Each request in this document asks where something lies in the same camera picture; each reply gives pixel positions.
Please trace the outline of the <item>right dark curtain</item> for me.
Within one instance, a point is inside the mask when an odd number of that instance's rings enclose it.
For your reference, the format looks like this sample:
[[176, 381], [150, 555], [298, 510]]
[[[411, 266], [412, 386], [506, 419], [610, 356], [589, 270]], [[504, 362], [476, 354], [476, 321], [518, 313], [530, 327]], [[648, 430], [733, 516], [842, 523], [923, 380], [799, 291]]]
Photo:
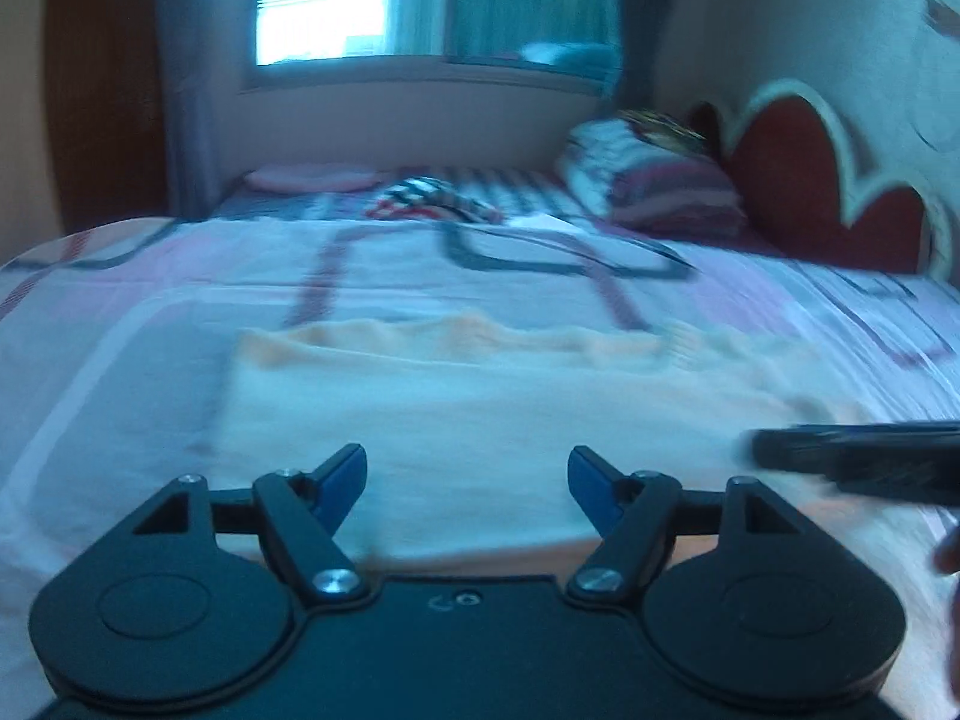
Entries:
[[619, 0], [620, 75], [615, 101], [620, 109], [652, 106], [656, 60], [674, 0]]

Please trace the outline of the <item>red white headboard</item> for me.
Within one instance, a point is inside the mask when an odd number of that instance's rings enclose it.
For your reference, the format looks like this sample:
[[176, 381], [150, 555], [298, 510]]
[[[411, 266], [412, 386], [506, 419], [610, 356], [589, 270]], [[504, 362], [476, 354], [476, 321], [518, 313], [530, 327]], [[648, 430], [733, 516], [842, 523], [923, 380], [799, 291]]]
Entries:
[[690, 104], [740, 193], [748, 222], [789, 259], [947, 281], [955, 265], [949, 207], [918, 171], [881, 166], [859, 132], [796, 78], [766, 82], [740, 106]]

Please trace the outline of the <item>patterned pink white bedsheet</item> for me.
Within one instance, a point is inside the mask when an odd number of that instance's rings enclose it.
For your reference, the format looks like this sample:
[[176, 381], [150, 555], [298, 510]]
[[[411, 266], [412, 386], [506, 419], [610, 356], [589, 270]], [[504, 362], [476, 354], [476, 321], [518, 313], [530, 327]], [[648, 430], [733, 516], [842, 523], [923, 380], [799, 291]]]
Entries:
[[[242, 333], [464, 312], [797, 338], [861, 422], [958, 413], [958, 296], [928, 277], [545, 226], [146, 220], [60, 239], [2, 271], [3, 715], [49, 702], [26, 632], [49, 578], [176, 476], [235, 487], [213, 481], [210, 434]], [[412, 567], [350, 556], [386, 574], [568, 575], [594, 543]]]

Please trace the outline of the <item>cream knit sweater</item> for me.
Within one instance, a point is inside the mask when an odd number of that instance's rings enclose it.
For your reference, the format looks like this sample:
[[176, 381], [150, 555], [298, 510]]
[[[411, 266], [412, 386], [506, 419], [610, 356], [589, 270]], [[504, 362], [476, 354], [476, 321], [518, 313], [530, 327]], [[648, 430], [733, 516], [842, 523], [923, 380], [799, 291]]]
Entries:
[[352, 556], [428, 566], [558, 553], [592, 530], [566, 487], [578, 445], [624, 472], [718, 489], [748, 433], [861, 422], [807, 341], [674, 323], [516, 330], [480, 314], [242, 333], [210, 434], [212, 476], [244, 486], [343, 445], [370, 481], [340, 530]]

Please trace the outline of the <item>colourful item on quilt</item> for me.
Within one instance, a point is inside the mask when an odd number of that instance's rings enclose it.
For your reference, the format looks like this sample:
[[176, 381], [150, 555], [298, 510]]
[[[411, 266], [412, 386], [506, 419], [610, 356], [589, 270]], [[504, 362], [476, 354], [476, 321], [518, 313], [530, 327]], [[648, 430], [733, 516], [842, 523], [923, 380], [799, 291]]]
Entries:
[[619, 117], [643, 142], [677, 153], [706, 154], [708, 142], [701, 133], [657, 110], [622, 109]]

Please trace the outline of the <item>pink pillow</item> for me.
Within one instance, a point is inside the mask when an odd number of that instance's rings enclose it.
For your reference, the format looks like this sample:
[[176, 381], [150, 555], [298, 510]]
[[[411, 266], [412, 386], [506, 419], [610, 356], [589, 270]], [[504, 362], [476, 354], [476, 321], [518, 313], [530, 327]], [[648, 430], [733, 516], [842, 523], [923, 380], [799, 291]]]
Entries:
[[245, 187], [260, 192], [347, 193], [366, 190], [382, 181], [382, 174], [366, 166], [351, 164], [269, 164], [245, 174]]

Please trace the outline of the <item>striped black white garment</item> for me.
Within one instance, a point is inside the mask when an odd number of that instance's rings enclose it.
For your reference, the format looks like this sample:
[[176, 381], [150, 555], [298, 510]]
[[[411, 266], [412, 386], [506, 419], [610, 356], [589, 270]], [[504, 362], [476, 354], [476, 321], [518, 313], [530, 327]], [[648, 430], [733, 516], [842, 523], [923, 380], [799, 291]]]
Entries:
[[454, 221], [501, 224], [505, 215], [496, 206], [472, 199], [436, 177], [415, 176], [384, 188], [364, 210], [377, 221]]

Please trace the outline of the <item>folded striped quilt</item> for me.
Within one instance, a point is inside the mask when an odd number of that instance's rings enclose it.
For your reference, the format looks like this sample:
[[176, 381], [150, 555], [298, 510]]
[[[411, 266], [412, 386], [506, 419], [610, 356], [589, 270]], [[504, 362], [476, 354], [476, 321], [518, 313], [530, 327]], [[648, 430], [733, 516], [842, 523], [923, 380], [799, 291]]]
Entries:
[[739, 192], [709, 151], [643, 142], [619, 114], [570, 130], [555, 171], [590, 213], [631, 231], [719, 241], [747, 229]]

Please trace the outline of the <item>dark wooden door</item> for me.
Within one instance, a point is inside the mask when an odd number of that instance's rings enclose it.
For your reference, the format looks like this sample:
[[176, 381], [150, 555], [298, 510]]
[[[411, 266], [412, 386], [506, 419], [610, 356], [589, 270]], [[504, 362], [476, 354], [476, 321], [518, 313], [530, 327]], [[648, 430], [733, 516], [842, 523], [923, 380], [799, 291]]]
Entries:
[[156, 0], [46, 0], [44, 112], [65, 231], [167, 211]]

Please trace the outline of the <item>left grey curtain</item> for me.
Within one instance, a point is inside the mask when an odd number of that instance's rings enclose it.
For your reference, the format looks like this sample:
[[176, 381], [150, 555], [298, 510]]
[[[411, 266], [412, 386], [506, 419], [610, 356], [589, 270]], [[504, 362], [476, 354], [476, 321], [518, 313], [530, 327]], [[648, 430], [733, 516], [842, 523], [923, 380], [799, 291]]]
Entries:
[[214, 3], [155, 0], [167, 204], [172, 216], [189, 221], [206, 218], [220, 198], [210, 76]]

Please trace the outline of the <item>window with curtains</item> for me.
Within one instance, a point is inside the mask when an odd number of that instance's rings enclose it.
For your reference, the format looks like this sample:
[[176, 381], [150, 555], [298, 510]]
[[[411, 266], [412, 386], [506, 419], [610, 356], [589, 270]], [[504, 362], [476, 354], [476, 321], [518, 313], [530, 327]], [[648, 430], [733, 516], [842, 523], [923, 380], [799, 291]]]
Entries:
[[617, 0], [252, 0], [251, 10], [252, 73], [267, 83], [478, 67], [600, 88], [620, 68]]

